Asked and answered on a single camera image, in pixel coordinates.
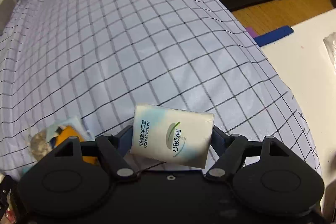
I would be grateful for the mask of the blue foam mat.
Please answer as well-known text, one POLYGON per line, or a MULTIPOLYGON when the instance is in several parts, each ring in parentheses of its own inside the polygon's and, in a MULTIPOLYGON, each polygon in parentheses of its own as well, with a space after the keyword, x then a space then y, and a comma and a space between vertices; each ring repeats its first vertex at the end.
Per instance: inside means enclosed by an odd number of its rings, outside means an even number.
POLYGON ((263 47, 289 36, 293 32, 294 30, 290 26, 282 26, 266 34, 256 36, 254 40, 259 47, 263 47))

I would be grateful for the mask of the blue grid checked tablecloth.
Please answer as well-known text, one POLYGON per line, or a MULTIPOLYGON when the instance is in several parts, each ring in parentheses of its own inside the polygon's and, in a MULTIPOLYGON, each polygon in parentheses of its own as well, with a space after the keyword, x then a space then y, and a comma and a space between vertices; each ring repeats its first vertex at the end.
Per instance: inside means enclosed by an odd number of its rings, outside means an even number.
POLYGON ((219 0, 19 0, 1 36, 1 173, 35 165, 29 142, 55 122, 114 135, 139 103, 213 113, 321 169, 291 90, 219 0))

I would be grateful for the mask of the white pocket tissue pack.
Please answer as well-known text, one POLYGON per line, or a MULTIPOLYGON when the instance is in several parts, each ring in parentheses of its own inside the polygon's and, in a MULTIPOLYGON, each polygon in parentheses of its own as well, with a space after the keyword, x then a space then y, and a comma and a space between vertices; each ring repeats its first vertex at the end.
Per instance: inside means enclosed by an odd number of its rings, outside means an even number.
POLYGON ((130 153, 205 168, 214 114, 139 104, 135 107, 130 153))

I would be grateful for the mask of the grey cardboard box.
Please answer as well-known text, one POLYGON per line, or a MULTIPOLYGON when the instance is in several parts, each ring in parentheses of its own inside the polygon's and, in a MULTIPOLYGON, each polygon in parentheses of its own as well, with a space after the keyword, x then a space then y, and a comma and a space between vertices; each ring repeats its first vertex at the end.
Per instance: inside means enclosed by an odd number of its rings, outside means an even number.
POLYGON ((8 24, 18 0, 0 1, 0 34, 3 34, 5 26, 8 24))

